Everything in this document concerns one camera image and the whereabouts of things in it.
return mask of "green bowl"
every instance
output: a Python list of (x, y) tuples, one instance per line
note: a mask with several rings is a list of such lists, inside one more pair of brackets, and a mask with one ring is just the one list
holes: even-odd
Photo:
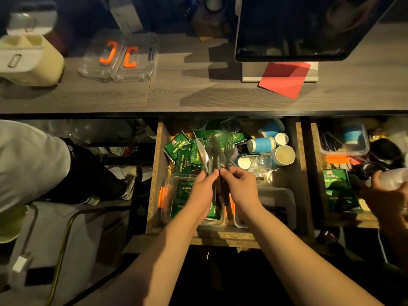
[(0, 213), (0, 244), (15, 240), (23, 227), (28, 206), (17, 206)]

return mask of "forearm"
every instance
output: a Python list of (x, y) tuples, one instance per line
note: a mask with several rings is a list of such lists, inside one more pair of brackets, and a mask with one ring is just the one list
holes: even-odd
[(380, 230), (388, 238), (401, 268), (408, 274), (408, 230), (399, 215), (392, 221), (379, 220)]
[(102, 305), (168, 305), (197, 226), (186, 206), (112, 284)]
[(296, 305), (382, 305), (261, 205), (244, 220)]

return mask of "white plastic bottle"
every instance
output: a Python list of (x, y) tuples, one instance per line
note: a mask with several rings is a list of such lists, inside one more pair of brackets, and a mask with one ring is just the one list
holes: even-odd
[[(380, 185), (387, 190), (397, 190), (405, 181), (408, 181), (408, 168), (387, 170), (380, 174)], [(371, 186), (371, 179), (365, 184)]]

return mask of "wooden desk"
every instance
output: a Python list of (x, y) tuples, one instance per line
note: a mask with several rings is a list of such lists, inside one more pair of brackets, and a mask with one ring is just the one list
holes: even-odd
[(160, 35), (151, 82), (101, 83), (79, 76), (81, 57), (66, 59), (52, 88), (3, 82), (3, 118), (132, 117), (158, 115), (408, 114), (408, 24), (376, 25), (344, 61), (321, 62), (319, 82), (304, 84), (297, 100), (241, 83), (241, 65), (226, 40), (200, 42)]

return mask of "drawer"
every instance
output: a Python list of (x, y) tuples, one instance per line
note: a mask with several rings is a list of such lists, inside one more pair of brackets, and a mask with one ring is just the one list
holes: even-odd
[[(245, 133), (256, 135), (265, 121), (256, 120), (242, 122), (242, 130)], [(310, 207), (310, 196), (308, 177), (306, 171), (306, 161), (303, 147), (302, 127), (296, 118), (286, 120), (286, 133), (290, 137), (290, 144), (296, 152), (296, 160), (293, 164), (285, 166), (288, 175), (289, 186), (294, 195), (297, 206), (297, 229), (295, 233), (305, 242), (313, 243), (314, 232)], [(189, 122), (182, 118), (162, 118), (157, 127), (157, 140), (155, 159), (153, 165), (152, 184), (150, 190), (149, 210), (147, 214), (146, 234), (156, 235), (164, 227), (161, 221), (159, 206), (160, 189), (164, 185), (167, 176), (171, 173), (168, 159), (163, 152), (163, 148), (171, 141), (177, 133), (189, 131)], [(221, 231), (211, 231), (198, 229), (191, 240), (195, 245), (214, 245), (243, 248), (259, 248), (252, 233), (247, 229), (240, 229), (234, 226), (230, 215), (228, 225)]]
[(311, 121), (303, 124), (305, 144), (313, 146), (308, 149), (306, 157), (309, 165), (310, 191), (312, 193), (313, 214), (315, 222), (325, 226), (357, 226), (361, 228), (379, 228), (376, 217), (369, 211), (363, 213), (331, 212), (329, 199), (326, 195), (323, 170), (329, 169), (326, 156), (320, 151), (319, 130), (317, 124)]

